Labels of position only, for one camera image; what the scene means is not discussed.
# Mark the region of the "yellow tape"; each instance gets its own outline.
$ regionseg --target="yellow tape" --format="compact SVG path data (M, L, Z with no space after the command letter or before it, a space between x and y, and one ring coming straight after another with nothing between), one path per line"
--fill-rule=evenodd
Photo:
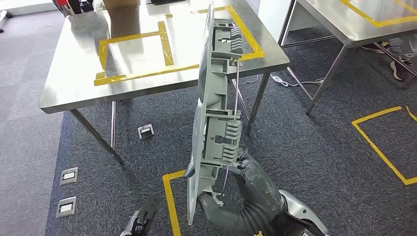
M170 65L165 67L165 70L158 70L158 71L154 71L154 72L145 72L142 74L130 74L130 75L119 75L119 76L113 76L113 77L97 77L94 80L94 85L95 86L99 86L99 85L108 85L108 84L112 84L112 83L117 83L117 82L121 82L121 81L128 81L128 80L135 80L135 79L139 79L139 78L144 78L144 77L149 77L149 76L155 76L155 75L162 75L162 74L167 74L167 73L172 73L172 72L179 72L179 71L183 71L183 70L190 70L190 69L195 69L200 67L200 65L191 65L191 66L174 66L174 65Z
M169 45L167 29L163 21L158 22L159 36L161 36L162 51L164 52L165 65L174 65L174 59L172 58L171 47Z
M171 52L171 47L170 47L168 36L167 36L165 22L160 21L160 22L158 22L158 31L156 31L156 32L139 33L139 34L133 34L133 35L122 36L122 37L117 37L117 38L109 38L109 39L100 40L100 44L98 46L98 58L100 60L100 64L101 64L102 69L104 71L106 70L107 45L109 45L110 43L119 43L119 42L124 42L124 41L128 41L128 40L151 37L151 36L158 36L158 35L161 37L161 44L162 44L162 50L164 52L165 65L166 66L174 65L174 59L172 57L172 52ZM138 79L138 78L142 78L142 77L146 77L146 76L165 74L165 73L181 71L181 70L185 70L185 69L193 69L194 66L181 67L181 68L167 68L164 71L148 72L148 74L119 75L119 76L113 76L113 77L109 77L109 78L105 78L105 73L104 72L99 72L99 73L96 74L96 77L95 77L95 80L94 80L94 85L95 86L106 85L106 84L125 81L125 80Z
M384 27L384 26L390 26L390 25L395 25L395 24L400 24L400 23L405 23L405 22L410 22L410 21L417 21L417 16L408 16L408 17L402 17L402 18L397 18L397 19L392 19L392 20L387 20L387 21L375 21L374 19L366 15L363 11L359 10L358 8L350 4L349 2L350 0L340 0L340 1L343 4L345 4L348 8L350 8L352 11L354 11L356 14L366 19L375 27ZM401 2L400 0L394 0L394 2L404 7L405 9L417 14L416 9Z
M233 21L238 25L238 27L240 28L240 31L242 32L246 41L248 42L248 44L250 45L250 47L253 50L253 53L244 54L240 60L244 61L244 60L251 60L251 59L255 59L255 58L265 57L265 54L262 51L261 47L259 46L258 42L252 36L249 29L246 27L245 23L239 17L239 15L235 11L235 9L233 9L232 6L227 6L226 8L229 11L230 15L232 16Z
M175 209L174 196L172 194L172 188L171 188L171 180L183 176L184 173L185 173L185 170L178 171L172 174L167 174L162 177L162 181L164 182L164 188L165 188L165 196L167 198L168 212L170 215L172 232L174 236L181 236L181 232L179 231L177 210Z
M244 60L251 60L256 58L263 58L265 57L265 53L262 51L261 47L259 46L256 39L253 37L253 35L250 33L249 29L246 27L245 23L242 21L242 19L239 17L237 12L233 9L232 6L223 6L223 7L217 7L214 9L214 11L224 11L228 10L232 19L234 22L238 25L240 28L240 31L243 34L243 37L246 39L250 47L252 48L253 52L244 54L240 61ZM199 13L207 13L208 9L204 10L198 10L192 12L193 14L199 14ZM172 18L172 14L165 15L166 18ZM151 71L151 72L142 72L141 74L131 74L131 75L119 75L114 77L105 77L104 72L100 72L96 74L96 78L94 80L94 85L106 85L111 83L117 83L122 81L128 81L133 79L139 79L143 77L148 76L154 76L154 75L161 75L161 74L167 74L172 72L178 72L183 70L189 70L189 69L195 69L198 68L199 65L190 65L190 66L174 66L174 59L171 52L171 47L169 44L168 34L165 27L165 22L160 21L158 22L158 31L156 32L149 32L149 33L141 33L141 34L134 34L134 35L128 35L118 38L111 38L111 39L104 39L100 41L99 50L98 50L98 57L101 63L101 66L103 70L106 69L106 60L107 60L107 45L110 43L118 43L123 42L127 40L133 40L133 39L139 39L144 37L151 37L151 36L157 36L159 35L161 37L161 44L162 44L162 50L164 52L164 60L166 67L164 70L161 71Z
M408 108L408 106L405 106L407 108L408 114L411 116L411 118L413 118L415 121L417 121L417 117L414 116L413 113L410 112L410 109Z
M405 4L404 2L402 2L400 0L394 0L394 2L397 3L398 5L402 6L403 8L409 10L410 12L417 15L417 10L414 9L412 6Z
M381 157L381 159L392 169L392 171L394 171L394 173L400 178L400 180L403 181L403 183L405 185L408 185L408 184L416 183L417 182L417 177L410 178L410 179L404 178L404 176L388 160L388 158L385 157L385 155L381 152L381 150L379 150L379 148L371 141L371 139L365 134L365 132L358 125L359 123L367 121L369 119L379 117L379 116L385 115L387 113L395 112L395 111L398 111L398 110L401 110L401 109L402 109L401 107L393 107L393 108L390 108L390 109L386 109L386 110L368 115L366 117L354 120L354 121L352 121L352 125L359 131L359 133L365 138L365 140L368 141L368 143L371 145L371 147L376 151L376 153Z

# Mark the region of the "shoe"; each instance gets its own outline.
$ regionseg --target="shoe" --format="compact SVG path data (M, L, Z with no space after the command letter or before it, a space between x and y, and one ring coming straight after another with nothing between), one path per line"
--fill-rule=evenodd
M382 42L378 42L378 44L380 44L381 46L383 46L387 50L389 48L389 43L388 42L382 41ZM376 52L376 53L379 53L379 54L385 54L381 49L379 49L373 43L363 45L363 46L361 46L361 48L365 49L365 50L368 50L368 51Z
M407 60L404 61L404 64L406 64L408 67L411 67L411 63ZM391 62L391 69L394 71L394 78L398 79L399 81L406 81L410 76L408 70L406 70L396 61Z

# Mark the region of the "white cable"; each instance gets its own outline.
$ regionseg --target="white cable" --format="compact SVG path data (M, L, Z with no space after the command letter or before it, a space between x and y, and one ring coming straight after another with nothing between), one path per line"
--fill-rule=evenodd
M292 84L290 84L288 82L283 81L279 76L271 76L271 77L272 77L272 79L275 82L280 83L284 87L296 87L296 86L298 86L298 84L292 85ZM258 81L258 79L259 79L259 75L256 76L256 80L254 80L254 81L247 81L246 83L247 84L254 83L254 82ZM322 84L323 83L323 79L319 79L317 81L304 81L304 82L301 82L301 83L302 84Z

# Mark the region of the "white wall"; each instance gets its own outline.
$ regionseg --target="white wall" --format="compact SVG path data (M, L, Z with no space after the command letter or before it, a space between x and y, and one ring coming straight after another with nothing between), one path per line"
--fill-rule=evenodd
M278 41L291 0L261 0L258 17Z

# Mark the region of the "table top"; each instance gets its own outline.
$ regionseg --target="table top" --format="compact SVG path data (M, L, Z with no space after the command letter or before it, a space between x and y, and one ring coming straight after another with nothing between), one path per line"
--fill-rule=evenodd
M208 6L187 0L67 17L39 107L49 114L196 86ZM244 34L241 77L288 66L246 1L215 0L214 7L215 18L233 18Z
M298 0L347 47L417 33L417 0Z

